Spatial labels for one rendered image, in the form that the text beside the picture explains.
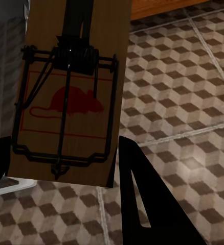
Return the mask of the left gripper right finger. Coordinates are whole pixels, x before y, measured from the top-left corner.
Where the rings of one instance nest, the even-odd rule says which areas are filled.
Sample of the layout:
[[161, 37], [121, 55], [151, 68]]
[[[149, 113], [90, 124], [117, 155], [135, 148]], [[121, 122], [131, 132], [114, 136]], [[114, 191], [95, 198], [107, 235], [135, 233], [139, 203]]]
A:
[[[118, 145], [123, 245], [207, 245], [138, 144]], [[140, 224], [131, 171], [151, 228]]]

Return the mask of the mousetrap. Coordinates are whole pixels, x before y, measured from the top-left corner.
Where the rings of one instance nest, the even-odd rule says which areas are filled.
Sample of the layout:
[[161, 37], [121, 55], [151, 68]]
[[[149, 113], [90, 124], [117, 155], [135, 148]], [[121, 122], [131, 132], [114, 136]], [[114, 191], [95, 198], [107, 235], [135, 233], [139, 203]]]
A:
[[31, 0], [5, 177], [113, 188], [133, 0]]

